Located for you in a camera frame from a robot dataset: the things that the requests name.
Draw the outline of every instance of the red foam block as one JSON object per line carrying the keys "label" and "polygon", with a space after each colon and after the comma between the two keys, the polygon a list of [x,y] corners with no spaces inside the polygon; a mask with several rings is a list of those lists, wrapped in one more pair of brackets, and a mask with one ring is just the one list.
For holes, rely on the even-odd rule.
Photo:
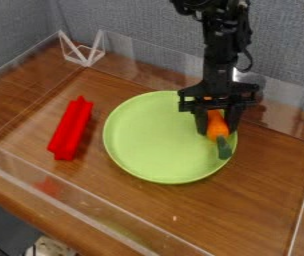
{"label": "red foam block", "polygon": [[71,101],[48,145],[56,160],[73,159],[92,108],[93,103],[87,102],[83,96],[76,101]]}

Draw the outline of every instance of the wooden surface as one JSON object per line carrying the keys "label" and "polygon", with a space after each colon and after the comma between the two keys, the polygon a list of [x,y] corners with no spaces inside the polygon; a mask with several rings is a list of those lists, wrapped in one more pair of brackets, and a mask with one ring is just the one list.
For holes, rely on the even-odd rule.
{"label": "wooden surface", "polygon": [[[56,59],[60,56],[52,49],[24,65],[45,67]],[[60,72],[71,68],[73,65],[61,61]],[[37,83],[37,72],[25,70],[32,71],[22,68],[21,74],[14,70],[1,78],[0,102],[2,97],[12,100],[1,106],[0,123],[47,93],[39,89],[34,94],[49,84],[44,82],[47,74],[55,72],[43,70],[43,83]],[[304,141],[243,122],[235,156],[214,176],[180,186],[139,180],[112,162],[101,134],[115,107],[151,88],[92,69],[77,72],[0,130],[0,146],[215,255],[284,255],[304,194]],[[4,83],[20,86],[4,87]],[[29,100],[28,91],[33,93]],[[55,161],[45,148],[68,102],[79,95],[96,103],[92,120],[75,161]],[[136,254],[1,179],[0,205],[84,255]]]}

